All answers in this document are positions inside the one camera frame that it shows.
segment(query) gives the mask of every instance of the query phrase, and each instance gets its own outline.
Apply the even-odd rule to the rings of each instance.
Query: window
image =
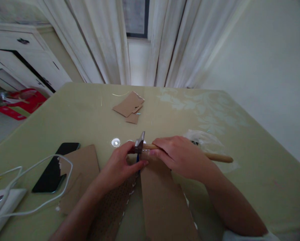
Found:
[[[122,0],[127,37],[148,37],[150,0]]]

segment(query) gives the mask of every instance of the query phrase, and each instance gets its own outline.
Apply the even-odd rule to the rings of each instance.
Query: smartphone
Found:
[[[55,154],[66,155],[79,149],[79,143],[62,143]],[[58,157],[53,157],[39,180],[32,189],[34,193],[54,193],[61,186],[66,174],[60,175],[60,166]]]

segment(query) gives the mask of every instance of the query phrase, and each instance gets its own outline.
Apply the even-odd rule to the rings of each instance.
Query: hand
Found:
[[[107,164],[95,179],[95,185],[101,189],[104,195],[120,186],[128,177],[148,164],[148,161],[139,161],[131,166],[128,165],[126,156],[134,145],[134,142],[128,141],[115,149]]]
[[[190,179],[206,184],[218,167],[209,160],[200,148],[185,137],[157,138],[152,144],[162,148],[150,150],[149,155],[161,159],[171,170]]]

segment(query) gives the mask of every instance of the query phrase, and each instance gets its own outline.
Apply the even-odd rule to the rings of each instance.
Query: cardboard strip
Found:
[[[134,111],[139,110],[143,102],[144,99],[136,92],[132,91],[120,104],[116,105],[112,109],[124,117],[128,117]]]
[[[88,240],[115,241],[135,180],[136,176],[132,175],[103,198],[99,212],[91,224]]]
[[[73,169],[59,207],[62,213],[69,214],[99,174],[99,166],[94,145],[76,150],[65,156],[72,162]],[[60,158],[59,163],[61,175],[69,174],[70,164],[62,158]],[[88,240],[115,240],[135,180],[136,176],[132,175],[100,201],[98,212],[90,226]]]
[[[125,122],[130,122],[130,123],[133,123],[133,124],[137,124],[138,123],[138,119],[139,119],[139,115],[132,113],[131,115],[129,115],[125,119]]]
[[[159,159],[141,172],[147,240],[200,240],[181,188]]]

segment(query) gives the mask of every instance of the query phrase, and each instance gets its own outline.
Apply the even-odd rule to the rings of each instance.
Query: charging cable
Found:
[[[38,211],[40,208],[42,208],[43,206],[47,205],[48,203],[58,199],[59,197],[61,197],[64,193],[65,193],[65,190],[67,188],[67,185],[69,183],[69,180],[70,180],[70,176],[72,174],[72,169],[73,169],[73,164],[72,162],[69,161],[69,159],[67,159],[65,156],[62,156],[62,155],[59,155],[59,154],[54,154],[54,155],[51,155],[51,156],[48,156],[46,158],[44,158],[43,160],[39,161],[38,163],[34,164],[32,167],[30,167],[29,169],[25,170],[24,172],[22,172],[22,167],[19,166],[19,167],[16,167],[16,168],[13,168],[9,171],[6,171],[6,172],[3,172],[0,176],[2,175],[5,175],[11,171],[14,171],[14,170],[17,170],[17,169],[20,169],[19,170],[19,173],[18,175],[16,176],[16,178],[14,178],[9,184],[8,186],[5,188],[4,190],[4,194],[3,194],[3,198],[2,200],[0,201],[0,210],[2,209],[3,205],[5,204],[8,196],[9,196],[9,193],[10,193],[10,190],[11,188],[16,184],[17,180],[22,177],[24,174],[26,174],[27,172],[29,172],[30,170],[32,170],[33,168],[35,168],[36,166],[40,165],[42,162],[44,162],[45,160],[51,158],[51,157],[54,157],[54,156],[57,156],[57,157],[60,157],[60,158],[63,158],[64,160],[66,160],[70,165],[71,165],[71,169],[70,169],[70,172],[69,172],[69,175],[66,179],[66,183],[65,183],[65,187],[63,189],[63,191],[55,196],[54,198],[51,198],[50,200],[46,201],[45,203],[41,204],[40,206],[38,206],[37,208],[33,209],[33,210],[30,210],[30,211],[26,211],[26,212],[18,212],[18,213],[10,213],[10,214],[3,214],[3,215],[0,215],[0,218],[7,218],[7,217],[11,217],[11,216],[23,216],[23,215],[28,215],[28,214],[31,214],[31,213],[34,213],[36,211]]]

